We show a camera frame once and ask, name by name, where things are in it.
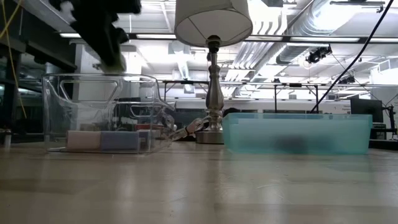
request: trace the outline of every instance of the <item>yellow cable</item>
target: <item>yellow cable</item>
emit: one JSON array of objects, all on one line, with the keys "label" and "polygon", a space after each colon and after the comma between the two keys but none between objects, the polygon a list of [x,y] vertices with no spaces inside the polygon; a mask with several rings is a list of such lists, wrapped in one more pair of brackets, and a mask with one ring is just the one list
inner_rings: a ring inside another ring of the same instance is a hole
[{"label": "yellow cable", "polygon": [[[14,12],[11,14],[11,17],[10,17],[10,19],[8,20],[8,22],[6,22],[6,21],[4,21],[5,22],[5,27],[4,27],[4,29],[1,31],[1,33],[0,33],[0,39],[3,37],[3,35],[6,33],[6,31],[8,30],[8,27],[10,26],[10,24],[11,24],[11,22],[12,22],[12,20],[13,20],[13,18],[14,18],[14,16],[17,14],[17,11],[18,11],[18,9],[19,9],[19,7],[21,6],[21,3],[22,3],[22,0],[19,0],[18,1],[18,3],[17,3],[17,7],[14,9]],[[2,7],[3,7],[3,13],[4,13],[4,11],[5,11],[5,6],[4,6],[4,4],[5,4],[5,0],[2,0]]]},{"label": "yellow cable", "polygon": [[[4,1],[5,0],[3,0],[3,2],[2,2],[2,14],[3,14],[3,18],[4,18],[4,24],[6,25],[4,30],[5,30],[5,33],[6,33],[6,36],[7,36],[8,51],[9,51],[9,54],[10,54],[10,58],[9,59],[11,60],[11,68],[12,68],[12,74],[14,75],[15,87],[18,90],[19,89],[19,87],[18,87],[18,79],[17,79],[17,74],[15,72],[14,61],[12,60],[12,51],[11,51],[11,45],[10,45],[10,37],[9,37],[9,34],[8,34],[8,25],[11,23],[11,20],[12,20],[13,16],[10,17],[10,20],[7,22],[6,7],[4,5]],[[21,2],[22,2],[22,0],[20,0],[18,2],[18,6],[17,6],[17,8],[16,8],[16,10],[14,12],[16,12],[18,10],[19,4]],[[26,111],[25,111],[25,108],[24,108],[24,104],[23,104],[22,98],[21,98],[21,96],[19,94],[18,94],[18,99],[19,99],[19,102],[21,103],[22,111],[24,112],[24,117],[25,117],[25,119],[27,119]]]}]

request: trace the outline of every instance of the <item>black cable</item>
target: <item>black cable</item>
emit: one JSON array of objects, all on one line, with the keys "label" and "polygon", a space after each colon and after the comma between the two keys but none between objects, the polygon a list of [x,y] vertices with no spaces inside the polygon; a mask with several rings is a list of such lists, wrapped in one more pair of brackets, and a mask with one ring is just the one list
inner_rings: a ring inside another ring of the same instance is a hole
[{"label": "black cable", "polygon": [[383,14],[381,15],[379,21],[377,22],[377,24],[374,26],[371,34],[369,35],[368,39],[366,40],[365,44],[363,45],[362,50],[358,53],[358,55],[355,57],[355,59],[350,63],[350,65],[348,65],[348,67],[346,68],[346,70],[343,71],[343,73],[335,80],[335,82],[333,82],[333,84],[330,86],[330,88],[326,91],[326,93],[320,98],[320,100],[317,102],[317,104],[312,108],[310,113],[313,113],[315,111],[315,109],[317,108],[317,106],[319,106],[319,104],[322,102],[323,99],[325,99],[325,97],[329,94],[330,90],[333,89],[333,87],[338,83],[338,81],[340,80],[340,78],[342,78],[347,71],[355,64],[355,62],[360,58],[360,56],[362,55],[362,53],[366,50],[366,47],[369,45],[374,33],[377,31],[377,28],[379,28],[381,22],[383,21],[384,17],[386,16],[388,10],[391,7],[391,4],[394,2],[394,0],[390,0],[386,9],[384,10]]}]

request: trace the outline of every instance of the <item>blue block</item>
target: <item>blue block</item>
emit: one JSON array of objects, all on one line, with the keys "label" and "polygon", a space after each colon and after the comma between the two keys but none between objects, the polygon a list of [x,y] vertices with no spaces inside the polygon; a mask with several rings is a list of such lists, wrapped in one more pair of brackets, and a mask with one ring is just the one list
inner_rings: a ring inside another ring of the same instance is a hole
[{"label": "blue block", "polygon": [[120,151],[137,150],[140,148],[139,133],[131,131],[102,131],[101,150]]}]

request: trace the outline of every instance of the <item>ceiling light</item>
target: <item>ceiling light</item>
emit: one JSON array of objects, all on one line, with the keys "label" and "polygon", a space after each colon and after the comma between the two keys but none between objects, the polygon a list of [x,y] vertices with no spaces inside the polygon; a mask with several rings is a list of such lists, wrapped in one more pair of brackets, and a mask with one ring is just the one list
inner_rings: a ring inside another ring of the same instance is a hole
[{"label": "ceiling light", "polygon": [[81,38],[78,33],[61,33],[60,35],[64,38]]},{"label": "ceiling light", "polygon": [[176,39],[174,34],[137,34],[138,39]]},{"label": "ceiling light", "polygon": [[398,43],[398,38],[372,38],[371,43],[386,43],[386,42],[394,42]]},{"label": "ceiling light", "polygon": [[262,35],[251,35],[246,41],[281,41],[282,37],[270,37],[270,36],[262,36]]},{"label": "ceiling light", "polygon": [[292,37],[290,41],[296,42],[357,42],[356,37]]},{"label": "ceiling light", "polygon": [[287,43],[289,47],[328,47],[329,44]]}]

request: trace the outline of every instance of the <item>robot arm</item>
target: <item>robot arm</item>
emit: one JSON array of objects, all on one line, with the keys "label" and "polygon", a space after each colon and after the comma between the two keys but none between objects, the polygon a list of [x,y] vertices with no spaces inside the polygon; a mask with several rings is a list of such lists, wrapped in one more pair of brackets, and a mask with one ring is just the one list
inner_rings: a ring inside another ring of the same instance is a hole
[{"label": "robot arm", "polygon": [[113,23],[118,13],[141,13],[141,0],[50,0],[61,11],[61,4],[71,2],[72,16],[76,21],[70,26],[99,55],[103,67],[114,72],[124,72],[126,63],[121,55],[120,44],[129,40],[122,28]]}]

